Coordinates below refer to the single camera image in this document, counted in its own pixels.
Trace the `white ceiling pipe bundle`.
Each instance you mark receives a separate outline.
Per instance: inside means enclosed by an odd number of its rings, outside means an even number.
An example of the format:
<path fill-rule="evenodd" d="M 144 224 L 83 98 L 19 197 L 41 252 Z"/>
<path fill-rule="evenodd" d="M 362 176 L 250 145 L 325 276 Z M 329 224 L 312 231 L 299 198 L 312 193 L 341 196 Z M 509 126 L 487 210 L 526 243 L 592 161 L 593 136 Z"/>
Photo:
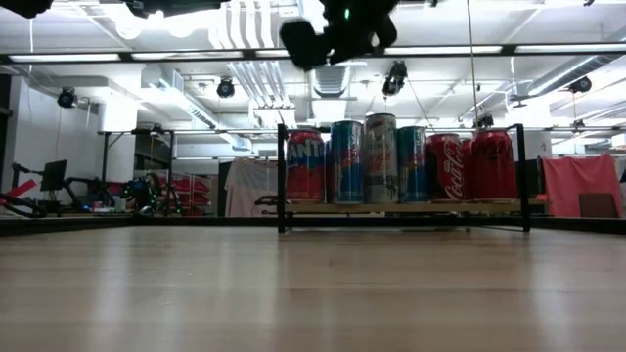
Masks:
<path fill-rule="evenodd" d="M 215 49 L 254 49 L 260 54 L 263 49 L 277 47 L 271 0 L 229 0 L 213 17 L 209 41 Z M 229 63 L 228 68 L 248 96 L 248 115 L 254 124 L 263 128 L 296 126 L 295 106 L 278 62 L 245 59 Z"/>

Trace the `red cloth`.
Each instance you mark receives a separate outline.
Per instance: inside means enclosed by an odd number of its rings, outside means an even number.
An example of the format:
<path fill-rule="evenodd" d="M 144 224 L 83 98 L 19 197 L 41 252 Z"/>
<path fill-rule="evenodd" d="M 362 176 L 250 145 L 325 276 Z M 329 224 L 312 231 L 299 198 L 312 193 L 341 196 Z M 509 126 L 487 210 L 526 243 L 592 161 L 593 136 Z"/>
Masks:
<path fill-rule="evenodd" d="M 617 217 L 623 215 L 621 189 L 611 156 L 543 158 L 542 168 L 551 215 L 580 217 L 581 194 L 609 194 Z"/>

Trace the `red soda can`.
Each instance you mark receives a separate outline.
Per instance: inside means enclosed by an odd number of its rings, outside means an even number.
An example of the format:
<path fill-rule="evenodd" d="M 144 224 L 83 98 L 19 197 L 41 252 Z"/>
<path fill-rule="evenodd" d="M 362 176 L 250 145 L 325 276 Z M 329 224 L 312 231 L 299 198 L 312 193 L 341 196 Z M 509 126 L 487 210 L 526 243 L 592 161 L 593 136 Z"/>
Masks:
<path fill-rule="evenodd" d="M 473 196 L 516 198 L 513 142 L 505 129 L 481 130 L 471 141 Z"/>

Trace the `ceiling air vent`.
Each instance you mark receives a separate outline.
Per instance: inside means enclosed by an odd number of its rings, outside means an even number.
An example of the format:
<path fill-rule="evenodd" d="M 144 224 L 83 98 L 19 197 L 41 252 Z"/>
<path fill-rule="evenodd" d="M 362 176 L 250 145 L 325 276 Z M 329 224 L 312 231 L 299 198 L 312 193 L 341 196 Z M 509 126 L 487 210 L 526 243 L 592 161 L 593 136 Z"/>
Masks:
<path fill-rule="evenodd" d="M 313 91 L 320 98 L 340 98 L 350 81 L 348 66 L 322 66 L 313 71 Z"/>

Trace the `small black monitor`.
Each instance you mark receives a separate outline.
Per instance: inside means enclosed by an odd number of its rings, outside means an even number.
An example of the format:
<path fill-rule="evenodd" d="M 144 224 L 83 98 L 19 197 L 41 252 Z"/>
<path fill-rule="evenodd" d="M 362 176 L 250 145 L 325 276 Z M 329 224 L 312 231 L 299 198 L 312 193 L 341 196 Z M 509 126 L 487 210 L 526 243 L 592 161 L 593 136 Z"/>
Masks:
<path fill-rule="evenodd" d="M 61 190 L 65 182 L 66 169 L 66 159 L 46 163 L 41 174 L 40 191 L 54 192 Z"/>

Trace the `red bins rack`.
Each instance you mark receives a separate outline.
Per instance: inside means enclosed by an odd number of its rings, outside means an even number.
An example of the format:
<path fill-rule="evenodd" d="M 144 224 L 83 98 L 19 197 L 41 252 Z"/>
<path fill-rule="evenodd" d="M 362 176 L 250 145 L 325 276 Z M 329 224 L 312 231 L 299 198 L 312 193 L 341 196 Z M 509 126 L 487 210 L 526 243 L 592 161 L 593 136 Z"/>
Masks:
<path fill-rule="evenodd" d="M 171 210 L 182 216 L 205 216 L 211 213 L 209 175 L 174 173 L 172 176 Z"/>

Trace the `black background stand frame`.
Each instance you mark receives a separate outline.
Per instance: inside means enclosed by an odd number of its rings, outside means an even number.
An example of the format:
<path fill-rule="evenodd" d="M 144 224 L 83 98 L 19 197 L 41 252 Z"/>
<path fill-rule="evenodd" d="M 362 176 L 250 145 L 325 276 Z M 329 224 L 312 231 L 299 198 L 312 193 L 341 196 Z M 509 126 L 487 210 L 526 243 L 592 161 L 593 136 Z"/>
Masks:
<path fill-rule="evenodd" d="M 175 141 L 173 131 L 164 130 L 157 124 L 151 128 L 102 131 L 100 134 L 104 137 L 101 180 L 125 183 L 154 172 L 161 181 L 172 186 Z"/>

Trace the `black metal shelf frame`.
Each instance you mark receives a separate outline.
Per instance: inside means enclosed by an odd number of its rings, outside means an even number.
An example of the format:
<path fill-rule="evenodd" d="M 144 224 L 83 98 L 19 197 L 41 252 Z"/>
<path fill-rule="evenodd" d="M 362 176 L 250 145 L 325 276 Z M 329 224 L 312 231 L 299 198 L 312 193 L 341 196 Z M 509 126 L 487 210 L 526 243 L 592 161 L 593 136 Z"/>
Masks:
<path fill-rule="evenodd" d="M 291 204 L 287 199 L 285 143 L 289 130 L 278 126 L 278 231 L 293 228 L 420 228 L 514 226 L 531 229 L 531 199 L 525 184 L 527 167 L 517 171 L 518 198 L 503 200 L 448 200 L 413 204 Z"/>

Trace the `dark vertical panel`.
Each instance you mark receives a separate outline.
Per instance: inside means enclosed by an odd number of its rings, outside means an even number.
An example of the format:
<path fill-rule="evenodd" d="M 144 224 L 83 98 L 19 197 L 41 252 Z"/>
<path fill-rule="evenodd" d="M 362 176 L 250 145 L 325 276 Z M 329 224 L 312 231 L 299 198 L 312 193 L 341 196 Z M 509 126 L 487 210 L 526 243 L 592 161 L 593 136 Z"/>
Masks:
<path fill-rule="evenodd" d="M 4 161 L 6 158 L 8 120 L 11 111 L 9 109 L 11 91 L 11 76 L 0 74 L 0 189 L 5 178 Z"/>

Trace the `grey diagonal ceiling duct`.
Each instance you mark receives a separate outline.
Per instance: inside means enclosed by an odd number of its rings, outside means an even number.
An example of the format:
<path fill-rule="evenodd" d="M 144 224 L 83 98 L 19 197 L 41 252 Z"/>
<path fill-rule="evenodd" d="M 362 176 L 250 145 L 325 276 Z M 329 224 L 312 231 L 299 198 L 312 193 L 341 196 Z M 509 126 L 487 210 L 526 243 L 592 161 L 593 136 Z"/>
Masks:
<path fill-rule="evenodd" d="M 530 97 L 543 96 L 573 83 L 603 66 L 609 65 L 621 57 L 622 54 L 573 58 L 532 81 L 527 86 L 526 94 Z"/>

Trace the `white Celsius peach can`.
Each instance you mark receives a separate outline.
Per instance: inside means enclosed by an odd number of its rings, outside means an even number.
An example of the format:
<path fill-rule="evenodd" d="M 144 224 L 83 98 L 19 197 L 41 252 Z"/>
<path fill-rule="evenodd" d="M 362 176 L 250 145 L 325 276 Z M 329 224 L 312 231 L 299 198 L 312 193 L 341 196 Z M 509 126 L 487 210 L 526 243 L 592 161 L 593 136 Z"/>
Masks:
<path fill-rule="evenodd" d="M 366 117 L 363 154 L 366 202 L 396 203 L 399 181 L 393 114 L 376 113 Z"/>

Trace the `red Fanta strawberry can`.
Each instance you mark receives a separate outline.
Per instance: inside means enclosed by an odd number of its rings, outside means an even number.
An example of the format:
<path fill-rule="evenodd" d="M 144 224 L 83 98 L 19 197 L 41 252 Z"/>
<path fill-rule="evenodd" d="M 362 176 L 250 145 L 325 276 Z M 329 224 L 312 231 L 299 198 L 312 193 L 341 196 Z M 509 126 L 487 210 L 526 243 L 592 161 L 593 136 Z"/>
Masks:
<path fill-rule="evenodd" d="M 321 133 L 293 130 L 288 137 L 287 198 L 292 203 L 321 203 L 325 199 L 325 151 Z"/>

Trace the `white hanging cloth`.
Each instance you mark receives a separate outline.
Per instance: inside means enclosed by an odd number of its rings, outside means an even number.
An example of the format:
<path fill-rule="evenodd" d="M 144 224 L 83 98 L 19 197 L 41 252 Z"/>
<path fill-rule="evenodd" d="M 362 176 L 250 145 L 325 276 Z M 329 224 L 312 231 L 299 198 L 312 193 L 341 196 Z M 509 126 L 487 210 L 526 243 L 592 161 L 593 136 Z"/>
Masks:
<path fill-rule="evenodd" d="M 275 205 L 256 205 L 255 202 L 278 193 L 277 164 L 236 158 L 230 166 L 224 190 L 225 216 L 228 218 L 264 217 L 275 213 Z"/>

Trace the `red angled bar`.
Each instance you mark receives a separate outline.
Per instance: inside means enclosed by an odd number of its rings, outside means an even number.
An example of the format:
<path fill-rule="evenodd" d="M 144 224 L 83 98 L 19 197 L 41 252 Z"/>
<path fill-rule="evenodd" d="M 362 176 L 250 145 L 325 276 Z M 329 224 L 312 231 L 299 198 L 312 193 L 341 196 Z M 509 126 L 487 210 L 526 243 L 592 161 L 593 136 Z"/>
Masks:
<path fill-rule="evenodd" d="M 30 179 L 26 182 L 21 183 L 18 186 L 15 186 L 7 193 L 7 196 L 12 198 L 19 198 L 34 189 L 36 186 L 37 183 L 33 179 Z"/>

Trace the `white rectangular ceiling duct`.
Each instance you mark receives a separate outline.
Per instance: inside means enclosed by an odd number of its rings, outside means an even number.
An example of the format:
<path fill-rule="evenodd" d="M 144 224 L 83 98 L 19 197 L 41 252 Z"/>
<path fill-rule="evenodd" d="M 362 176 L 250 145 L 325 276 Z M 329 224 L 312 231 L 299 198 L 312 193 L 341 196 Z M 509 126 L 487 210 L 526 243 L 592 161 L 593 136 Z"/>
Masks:
<path fill-rule="evenodd" d="M 142 87 L 156 96 L 158 103 L 170 104 L 190 117 L 193 130 L 214 131 L 234 151 L 251 152 L 250 139 L 226 133 L 229 127 L 218 121 L 218 114 L 185 91 L 185 79 L 177 70 L 164 71 L 159 66 L 148 65 L 141 71 Z"/>

